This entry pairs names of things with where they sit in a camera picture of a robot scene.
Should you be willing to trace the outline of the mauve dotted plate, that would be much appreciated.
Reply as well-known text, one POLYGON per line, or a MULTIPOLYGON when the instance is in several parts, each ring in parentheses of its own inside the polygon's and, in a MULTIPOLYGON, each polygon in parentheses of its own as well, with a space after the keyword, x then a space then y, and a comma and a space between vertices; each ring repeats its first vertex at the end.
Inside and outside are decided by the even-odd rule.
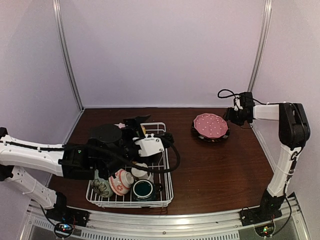
POLYGON ((193 120, 195 129, 208 138, 222 137, 228 130, 227 122, 219 115, 202 113, 193 120))

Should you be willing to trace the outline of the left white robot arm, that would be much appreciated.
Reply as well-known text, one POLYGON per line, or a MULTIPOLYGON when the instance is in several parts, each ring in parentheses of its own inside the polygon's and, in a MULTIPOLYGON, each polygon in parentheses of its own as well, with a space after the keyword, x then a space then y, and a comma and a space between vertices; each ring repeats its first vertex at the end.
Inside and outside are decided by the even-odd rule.
POLYGON ((0 129, 0 179, 11 182, 24 195, 30 195, 61 222, 72 218, 67 197, 46 188, 25 171, 41 170, 71 180, 116 178, 124 167, 145 163, 164 149, 162 140, 144 132, 147 116, 124 119, 93 127, 85 144, 42 144, 19 140, 0 129))

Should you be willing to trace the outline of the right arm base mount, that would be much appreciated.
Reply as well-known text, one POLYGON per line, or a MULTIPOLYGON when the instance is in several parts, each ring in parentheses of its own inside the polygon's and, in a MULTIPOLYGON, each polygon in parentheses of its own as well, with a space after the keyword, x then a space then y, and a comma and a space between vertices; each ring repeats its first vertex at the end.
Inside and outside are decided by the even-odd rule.
POLYGON ((240 220, 243 226, 256 225, 275 218, 280 218, 283 214, 281 206, 285 201, 285 196, 272 196, 265 191, 261 197, 260 204, 257 207, 244 207, 240 212, 240 220))

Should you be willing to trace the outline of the yellow dotted plate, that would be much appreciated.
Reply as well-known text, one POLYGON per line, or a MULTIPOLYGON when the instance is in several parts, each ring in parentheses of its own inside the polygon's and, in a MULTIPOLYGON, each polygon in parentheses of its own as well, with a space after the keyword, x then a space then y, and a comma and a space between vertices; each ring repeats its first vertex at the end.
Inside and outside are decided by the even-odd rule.
POLYGON ((146 135, 146 133, 147 133, 147 132, 146 132, 146 128, 145 128, 143 125, 141 125, 140 127, 141 127, 141 129, 142 129, 143 134, 146 135))

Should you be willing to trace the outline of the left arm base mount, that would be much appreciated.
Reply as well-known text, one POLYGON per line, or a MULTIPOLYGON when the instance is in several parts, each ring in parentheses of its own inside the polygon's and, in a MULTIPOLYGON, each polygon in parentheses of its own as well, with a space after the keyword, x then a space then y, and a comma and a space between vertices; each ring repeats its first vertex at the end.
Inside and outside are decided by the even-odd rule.
POLYGON ((52 209, 44 211, 44 216, 53 225, 53 233, 59 239, 69 238, 76 226, 86 227, 90 213, 86 210, 67 206, 67 197, 57 192, 52 209))

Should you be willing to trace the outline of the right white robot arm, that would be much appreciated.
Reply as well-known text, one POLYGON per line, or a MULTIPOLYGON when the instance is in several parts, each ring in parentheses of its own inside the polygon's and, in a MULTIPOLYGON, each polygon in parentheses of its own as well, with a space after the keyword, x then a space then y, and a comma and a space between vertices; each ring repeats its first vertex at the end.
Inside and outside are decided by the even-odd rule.
POLYGON ((259 220, 268 220, 278 211, 287 196, 287 188, 295 172, 299 155, 310 138, 311 130, 301 103, 267 103, 227 108, 224 119, 242 126, 245 122, 267 120, 278 122, 280 155, 277 169, 264 191, 259 207, 255 208, 259 220))

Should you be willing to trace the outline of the black striped plate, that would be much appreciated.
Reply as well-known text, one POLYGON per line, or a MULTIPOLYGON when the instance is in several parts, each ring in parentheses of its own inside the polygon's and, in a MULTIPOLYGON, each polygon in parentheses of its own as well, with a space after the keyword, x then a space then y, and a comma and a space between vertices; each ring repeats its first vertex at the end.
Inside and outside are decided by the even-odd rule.
POLYGON ((202 140, 202 141, 205 141, 205 142, 208 142, 208 143, 221 143, 221 142, 225 142, 229 136, 230 136, 230 128, 228 127, 226 133, 221 136, 221 137, 212 137, 212 138, 209 138, 209 137, 206 137, 204 135, 201 135, 195 128, 195 125, 194 123, 192 123, 191 125, 191 133, 194 137, 197 137, 198 139, 202 140))

